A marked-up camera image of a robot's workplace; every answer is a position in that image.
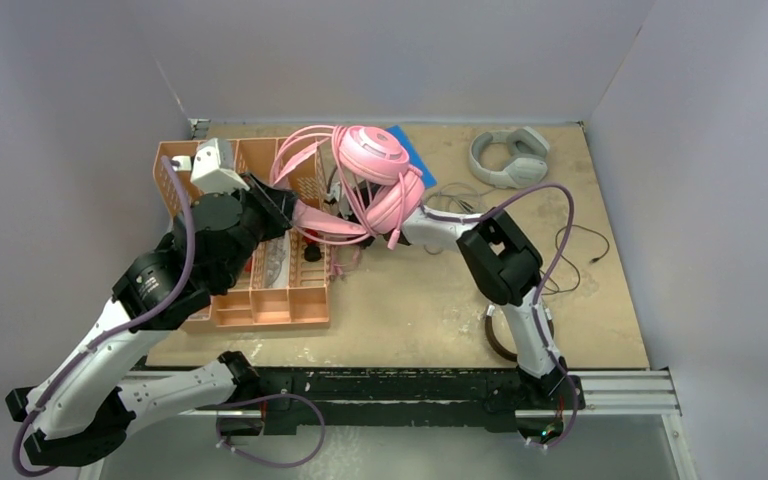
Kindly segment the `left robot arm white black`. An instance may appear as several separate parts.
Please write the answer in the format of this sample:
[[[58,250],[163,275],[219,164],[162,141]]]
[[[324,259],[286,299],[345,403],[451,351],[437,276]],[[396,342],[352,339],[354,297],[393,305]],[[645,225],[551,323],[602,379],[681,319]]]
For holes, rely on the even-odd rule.
[[[39,385],[7,395],[8,410],[21,425],[15,468],[33,477],[86,466],[181,412],[252,405],[259,376],[238,351],[159,380],[128,385],[124,377],[153,346],[237,283],[257,247],[290,228],[298,199],[244,174],[241,188],[189,202],[156,248],[138,256],[114,284],[100,317],[63,364]]]

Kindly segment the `pink wired headphones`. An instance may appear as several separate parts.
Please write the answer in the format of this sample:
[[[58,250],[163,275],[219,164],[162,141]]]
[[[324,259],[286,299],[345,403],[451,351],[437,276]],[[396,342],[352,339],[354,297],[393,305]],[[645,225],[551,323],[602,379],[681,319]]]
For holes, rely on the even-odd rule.
[[[289,185],[289,175],[327,145],[340,185],[338,200],[348,204],[352,220],[298,201],[292,225],[310,242],[339,247],[385,237],[387,248],[399,242],[402,226],[418,209],[425,191],[423,172],[411,163],[390,132],[364,125],[311,125],[290,134],[278,148],[268,184]]]

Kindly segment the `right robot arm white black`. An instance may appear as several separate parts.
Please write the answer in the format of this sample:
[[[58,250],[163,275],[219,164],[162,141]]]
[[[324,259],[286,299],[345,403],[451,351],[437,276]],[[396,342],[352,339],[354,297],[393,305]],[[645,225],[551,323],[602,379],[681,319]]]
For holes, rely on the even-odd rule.
[[[521,392],[529,404],[544,407],[563,387],[576,390],[549,332],[541,297],[542,257],[508,213],[482,216],[420,208],[403,222],[400,235],[411,245],[441,247],[462,256],[477,289],[504,314],[517,369],[524,376]]]

